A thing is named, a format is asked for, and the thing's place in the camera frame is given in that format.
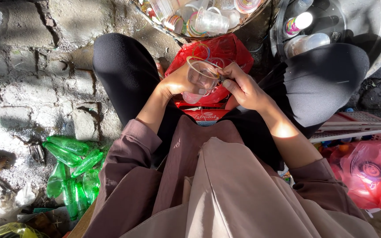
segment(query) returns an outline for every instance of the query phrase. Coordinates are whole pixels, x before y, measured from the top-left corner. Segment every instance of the wicker basket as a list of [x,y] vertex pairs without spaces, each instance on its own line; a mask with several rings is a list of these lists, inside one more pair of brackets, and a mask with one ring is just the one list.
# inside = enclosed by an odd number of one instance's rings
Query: wicker basket
[[[178,42],[177,40],[182,40],[182,41],[186,41],[186,42],[192,42],[192,41],[202,41],[202,40],[206,40],[206,39],[209,39],[209,38],[214,38],[214,37],[217,37],[217,36],[220,36],[220,35],[224,35],[224,34],[219,34],[219,35],[215,35],[215,36],[206,36],[206,37],[190,37],[190,36],[185,36],[183,34],[176,34],[172,31],[169,31],[167,29],[165,29],[161,24],[157,24],[155,23],[154,21],[152,21],[152,19],[150,19],[144,12],[142,12],[142,9],[140,8],[140,4],[139,4],[139,0],[133,0],[133,2],[135,3],[135,6],[136,6],[136,10],[139,11],[139,13],[157,30],[171,36],[178,44],[181,44],[180,42]],[[238,30],[240,29],[242,26],[248,24],[250,21],[252,21],[254,18],[256,18],[267,6],[268,4],[271,2],[271,0],[264,0],[259,6],[258,8],[252,12],[252,13],[249,13],[249,14],[246,14],[246,16],[241,19],[242,23],[241,24],[238,24],[237,26],[235,26],[234,28],[231,28],[227,31],[226,34],[228,33],[232,33],[234,32],[235,30]]]

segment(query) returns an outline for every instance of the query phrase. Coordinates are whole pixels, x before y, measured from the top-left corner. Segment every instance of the bottle label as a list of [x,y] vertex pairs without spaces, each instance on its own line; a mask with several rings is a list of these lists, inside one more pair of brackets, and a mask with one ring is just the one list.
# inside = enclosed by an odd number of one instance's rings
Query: bottle label
[[289,21],[286,23],[286,33],[288,35],[295,35],[301,31],[298,27],[296,27],[295,21],[296,17],[289,19]]

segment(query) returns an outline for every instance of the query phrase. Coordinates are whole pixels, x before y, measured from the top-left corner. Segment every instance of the green plastic bottle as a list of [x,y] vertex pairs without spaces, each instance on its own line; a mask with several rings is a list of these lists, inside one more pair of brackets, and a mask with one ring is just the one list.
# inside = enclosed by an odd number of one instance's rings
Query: green plastic bottle
[[77,203],[77,217],[80,220],[88,209],[88,200],[85,192],[83,191],[82,182],[77,182],[76,185],[76,203]]
[[92,189],[94,187],[99,188],[99,178],[98,169],[90,169],[83,173],[83,190],[85,190],[86,197],[88,198],[88,203],[92,204]]
[[92,169],[92,167],[96,165],[98,161],[103,159],[103,155],[104,153],[99,152],[99,149],[90,152],[89,155],[83,159],[82,163],[73,171],[71,177],[75,178],[83,174],[86,170]]
[[58,145],[46,141],[42,143],[42,146],[49,150],[49,152],[53,154],[57,160],[63,162],[70,168],[77,167],[82,162],[80,156],[61,148]]
[[92,202],[90,204],[92,204],[95,201],[95,199],[97,199],[98,193],[99,193],[99,187],[93,187],[92,188]]
[[77,219],[77,202],[75,190],[75,181],[73,179],[67,179],[63,181],[64,204],[67,207],[67,211],[70,215],[70,220],[72,221]]
[[63,163],[57,162],[54,170],[52,171],[47,184],[47,196],[58,197],[60,196],[63,188],[63,180],[66,180],[66,169]]
[[89,146],[87,144],[73,139],[49,136],[47,137],[47,141],[77,155],[85,155],[89,150]]

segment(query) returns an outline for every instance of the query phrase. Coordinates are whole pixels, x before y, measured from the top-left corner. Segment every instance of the beige shirt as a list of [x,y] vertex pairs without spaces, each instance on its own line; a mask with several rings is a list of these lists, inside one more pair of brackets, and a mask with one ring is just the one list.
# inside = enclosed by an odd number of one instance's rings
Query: beige shirt
[[129,122],[99,175],[83,237],[378,237],[325,159],[291,170],[294,190],[230,121],[199,127],[182,117],[162,172],[149,169],[160,143]]

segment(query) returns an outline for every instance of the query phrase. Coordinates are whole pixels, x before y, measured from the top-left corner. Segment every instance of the left hand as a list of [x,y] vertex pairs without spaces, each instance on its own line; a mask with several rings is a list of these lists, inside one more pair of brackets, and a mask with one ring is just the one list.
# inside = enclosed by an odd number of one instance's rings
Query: left hand
[[207,90],[202,85],[189,82],[188,70],[189,66],[185,63],[182,67],[163,79],[157,85],[156,90],[160,90],[160,92],[168,99],[185,91],[193,94],[205,95]]

